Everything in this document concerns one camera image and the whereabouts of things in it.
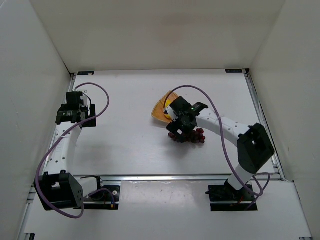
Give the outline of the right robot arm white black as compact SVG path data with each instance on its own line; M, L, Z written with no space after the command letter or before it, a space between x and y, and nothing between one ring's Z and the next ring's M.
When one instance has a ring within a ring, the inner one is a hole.
M238 165L231 167L232 174L225 185L234 193L246 188L246 184L275 154L275 149L266 129L259 123L245 125L229 118L223 118L207 105L197 102L191 105L178 97L164 108L171 118L167 130L178 141L184 142L196 127L211 131L221 137L222 149L226 141L237 148Z

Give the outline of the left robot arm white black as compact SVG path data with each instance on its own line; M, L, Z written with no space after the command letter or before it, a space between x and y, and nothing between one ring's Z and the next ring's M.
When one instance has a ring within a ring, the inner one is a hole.
M43 195L58 209L80 208L86 196L101 188L99 176L76 180L71 174L82 128L96 127L96 120L83 123L64 135L73 125L96 115L96 107L86 93L86 90L66 93L66 103L58 109L55 120L54 141L61 141L49 154L44 173L39 176Z

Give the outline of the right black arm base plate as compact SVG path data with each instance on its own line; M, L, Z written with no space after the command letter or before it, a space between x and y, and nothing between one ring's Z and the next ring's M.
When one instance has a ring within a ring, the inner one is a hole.
M256 197L244 187L233 191L226 185L209 185L205 194L209 197L211 212L258 211Z

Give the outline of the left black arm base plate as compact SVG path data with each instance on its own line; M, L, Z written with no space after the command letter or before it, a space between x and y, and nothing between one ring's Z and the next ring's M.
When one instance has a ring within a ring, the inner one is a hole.
M120 182L100 182L98 183L98 190L100 191L94 194L91 193L85 198L85 210L116 211L119 209L121 196Z

